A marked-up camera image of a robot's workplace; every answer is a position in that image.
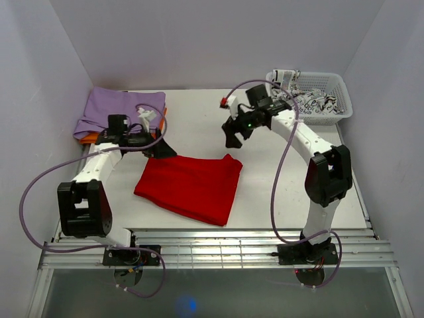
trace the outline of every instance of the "purple cloth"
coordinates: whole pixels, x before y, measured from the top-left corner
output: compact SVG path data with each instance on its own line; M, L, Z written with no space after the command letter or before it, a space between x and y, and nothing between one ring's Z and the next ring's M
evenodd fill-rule
M74 137L82 139L89 133L100 133L107 128L107 116L112 114L123 114L130 117L131 123L139 123L138 113L135 105L148 103L156 106L161 111L165 110L165 93L131 93L124 91L111 91L100 87L94 87L88 97L84 115L78 121L74 131ZM150 128L159 127L162 120L160 114L150 122Z

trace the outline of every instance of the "laundry basket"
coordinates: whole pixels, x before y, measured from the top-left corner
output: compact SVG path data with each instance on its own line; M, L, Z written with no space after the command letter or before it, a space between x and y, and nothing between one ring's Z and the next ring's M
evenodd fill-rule
M272 81L272 72L266 74L266 79ZM343 118L352 116L352 102L347 92L346 84L340 75L334 73L316 73L301 72L297 80L299 88L308 90L312 88L320 89L329 95L337 98L337 105L342 111L340 114L300 114L307 125L333 125ZM270 92L270 84L267 84L268 93Z

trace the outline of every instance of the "white tabletop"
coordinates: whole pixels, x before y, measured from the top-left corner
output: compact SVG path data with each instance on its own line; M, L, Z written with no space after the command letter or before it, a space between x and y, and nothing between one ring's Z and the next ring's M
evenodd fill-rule
M220 159L229 153L240 160L240 173L233 208L226 229L271 229L270 194L276 168L287 142L266 127L256 129L241 149L226 149L221 125L229 112L219 108L228 89L169 90L166 93L166 142L181 156ZM247 103L244 90L236 93ZM340 145L336 126L311 127L320 137ZM105 184L113 222L128 229L218 229L157 207L133 194L147 158L141 152L128 153L117 164ZM300 155L288 152L276 196L276 223L281 229L302 229L309 209L303 187L307 166ZM341 201L333 221L334 229L366 228L358 196L353 187Z

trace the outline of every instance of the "purple cable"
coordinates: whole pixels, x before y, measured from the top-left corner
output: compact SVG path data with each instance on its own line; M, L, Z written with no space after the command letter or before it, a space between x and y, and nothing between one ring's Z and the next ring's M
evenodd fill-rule
M326 233L328 233L328 231L322 230L322 231L319 231L318 233L315 233L314 235L311 235L310 237L305 237L305 238L303 238L301 240L297 240L295 242L292 242L292 241L289 241L289 240L284 239L284 237L282 237L278 233L277 226L276 226L276 220L275 220L275 217L274 217L274 202L275 202L275 198L276 198L276 190L277 190L278 178L280 177L280 172L281 172L281 169L282 169L284 160L286 159L287 153L288 153L288 151L290 149L290 146L292 145L292 142L293 142L293 139L294 139L294 135L295 135L296 129L297 129L297 124L299 123L299 105L297 104L296 99L288 91L286 91L285 89L283 89L277 83L274 83L272 81L268 81L266 79L251 79L251 80L248 80L248 81L244 81L244 82L238 84L236 87L234 87L228 93L228 95L226 96L226 98L228 99L235 92L235 90L238 89L239 87L241 87L241 86L243 86L245 84L248 84L248 83L255 83L255 82L267 83L267 84L270 84L270 85L273 85L273 86L277 87L278 89L280 89L281 91L283 91L287 96L289 96L290 99L293 101L293 104L294 104L295 122L294 122L294 125L293 125L293 130L290 133L289 140L287 141L287 146L284 148L283 154L282 154L281 159L280 159L280 163L278 164L276 176L274 178L274 183L272 184L270 213L271 213L272 230L274 231L274 233L278 237L278 239L280 239L282 242L284 242L286 244L292 244L292 245L301 244L301 243L306 242L308 240L314 239L315 237L318 237L319 235L326 234ZM339 259L337 261L336 268L335 268L334 272L331 274L331 276L329 277L329 279L326 280L325 282L323 282L321 285L315 286L316 288L320 288L320 287L326 286L335 277L336 273L339 271L341 260L342 260L342 242L340 240L340 237L334 231L329 231L329 232L336 237L337 242L339 243Z
M35 245L38 248L40 248L42 250L45 250L47 252L60 253L60 254L79 252L79 251L82 251L82 250L90 250L92 248L107 248L107 247L109 247L108 245L105 245L105 244L98 244L98 245L90 245L90 246L85 246L85 247L80 247L80 248L73 248L71 250L57 250L57 249L54 249L54 248L50 248L48 246L44 246L43 244L40 244L31 235L31 233L28 230L27 224L25 223L25 218L24 218L24 202L25 202L25 199L26 199L26 197L28 195L29 190L33 187L33 185L39 179L41 179L42 177L44 177L46 174L49 174L50 172L53 172L56 169L59 169L59 168L64 167L64 166L67 166L68 164L73 164L74 162L78 162L80 160L84 160L84 159L87 159L87 158L91 158L91 157L97 156L98 154L101 154L103 152L109 152L109 151L114 151L114 150L126 150L126 151L130 151L130 152L131 151L146 150L146 149L154 146L158 142L160 142L164 138L164 136L166 134L166 131L168 129L168 122L167 122L167 120L165 118L165 114L161 110L159 110L158 108L156 108L155 106L149 105L147 103L138 104L138 105L136 105L136 107L142 106L142 105L148 106L148 107L151 107L151 108L155 109L162 116L162 118L164 119L164 122L165 122L165 128L164 128L163 134L161 136L159 136L159 138L156 139L154 142L148 144L147 146L143 146L143 147L112 147L112 148L108 148L108 149L102 150L101 152L94 152L92 154L87 154L87 155L82 156L82 157L77 158L77 159L72 159L72 160L69 160L67 162L63 162L61 164L58 164L57 166L51 167L50 169L47 169L46 171L42 172L37 177L35 177L35 179L33 179L33 181L31 181L28 184L28 186L25 188L25 190L24 190L24 192L22 194L21 200L19 201L19 221L21 222L21 226L22 226L22 229L23 229L26 237L28 238L29 241L31 241L31 243L33 243L33 245ZM164 281L165 281L166 267L165 267L165 262L164 262L164 259L162 258L162 256L159 253L157 253L156 251L150 250L148 248L141 248L141 247L121 247L121 246L116 246L116 247L113 247L113 248L118 249L118 250L140 250L140 251L144 251L144 252L154 253L155 255L157 255L157 257L159 257L160 262L162 263L164 274L162 276L162 281L160 282L160 285L159 285L158 289L156 289L151 295L142 295L142 294L139 294L139 296L140 297L143 297L143 298L149 298L149 297L152 297L152 296L156 295L160 291L160 289L162 288L162 286L164 284Z

